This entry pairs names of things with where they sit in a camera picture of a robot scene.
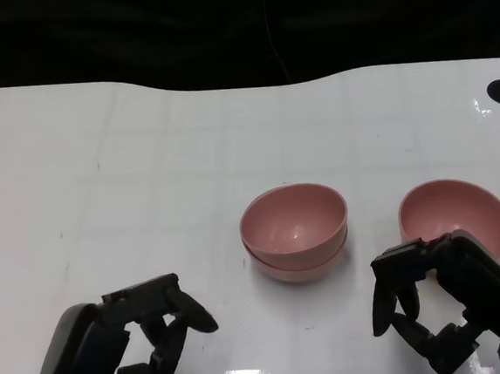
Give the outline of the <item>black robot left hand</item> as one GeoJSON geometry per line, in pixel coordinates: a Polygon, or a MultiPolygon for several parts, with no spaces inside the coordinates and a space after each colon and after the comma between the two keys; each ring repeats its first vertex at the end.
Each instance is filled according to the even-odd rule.
{"type": "Polygon", "coordinates": [[[177,274],[156,277],[67,309],[39,374],[175,374],[190,329],[213,333],[218,324],[180,289],[177,274]],[[147,362],[123,367],[130,323],[154,349],[147,362]]]}

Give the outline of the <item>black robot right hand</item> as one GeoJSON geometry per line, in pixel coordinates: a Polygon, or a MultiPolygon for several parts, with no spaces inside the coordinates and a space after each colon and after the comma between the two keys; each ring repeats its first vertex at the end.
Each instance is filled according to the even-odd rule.
{"type": "Polygon", "coordinates": [[[477,338],[485,331],[500,339],[500,263],[466,231],[456,230],[432,241],[402,243],[375,257],[371,268],[376,281],[374,336],[395,328],[436,374],[456,372],[476,351],[477,338]],[[429,271],[435,272],[441,288],[464,307],[463,326],[449,323],[435,335],[418,322],[416,283],[429,271]]]}

